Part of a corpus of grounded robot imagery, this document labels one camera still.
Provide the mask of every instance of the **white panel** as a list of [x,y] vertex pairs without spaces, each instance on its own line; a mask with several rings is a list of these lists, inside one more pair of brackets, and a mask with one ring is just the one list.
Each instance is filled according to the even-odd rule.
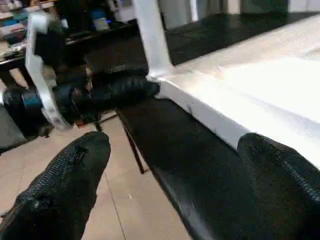
[[319,49],[320,15],[179,65],[176,74],[159,78],[159,97],[235,149],[245,133],[258,133],[320,169],[320,59],[299,59]]
[[290,0],[289,12],[306,12],[309,0]]
[[320,0],[309,0],[308,11],[309,12],[318,12],[318,11],[320,11]]

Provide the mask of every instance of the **table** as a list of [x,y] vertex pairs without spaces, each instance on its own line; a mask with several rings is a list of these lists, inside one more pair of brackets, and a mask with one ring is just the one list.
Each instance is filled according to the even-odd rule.
[[[307,16],[212,16],[167,32],[168,48],[172,62],[179,64]],[[130,41],[141,49],[138,38]],[[120,54],[127,57],[120,48],[114,51],[118,59]],[[139,64],[142,55],[136,53]],[[295,195],[296,189],[288,187],[290,181],[278,179],[270,165],[254,171],[235,150],[170,100],[148,99],[117,113],[193,239],[270,236],[289,240],[313,233],[312,226],[301,228],[308,208]],[[259,176],[271,180],[256,181]]]

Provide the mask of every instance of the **beige floor tile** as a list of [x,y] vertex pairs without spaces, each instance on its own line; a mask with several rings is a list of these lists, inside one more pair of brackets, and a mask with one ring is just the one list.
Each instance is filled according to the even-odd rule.
[[19,186],[19,193],[28,188],[32,180],[45,170],[51,160],[51,157],[36,160],[34,162],[31,159],[27,160],[29,162],[29,165],[27,165],[23,169],[22,180]]
[[84,127],[73,126],[72,129],[67,131],[60,131],[58,129],[54,129],[50,136],[60,136],[60,137],[76,137],[79,138],[85,133],[95,131],[95,126],[93,124],[88,124]]
[[90,213],[82,239],[125,240],[105,175],[98,186],[96,203]]
[[8,211],[13,206],[18,195],[22,175],[23,170],[20,169],[0,177],[0,213]]
[[190,240],[151,172],[130,170],[108,184],[127,240]]
[[101,126],[103,131],[109,136],[111,145],[111,155],[105,169],[108,180],[118,178],[131,169],[139,172],[134,153],[130,147],[120,119],[115,117],[103,123]]
[[38,137],[0,156],[0,177],[6,173],[28,167],[46,158],[53,158],[68,143],[72,136]]

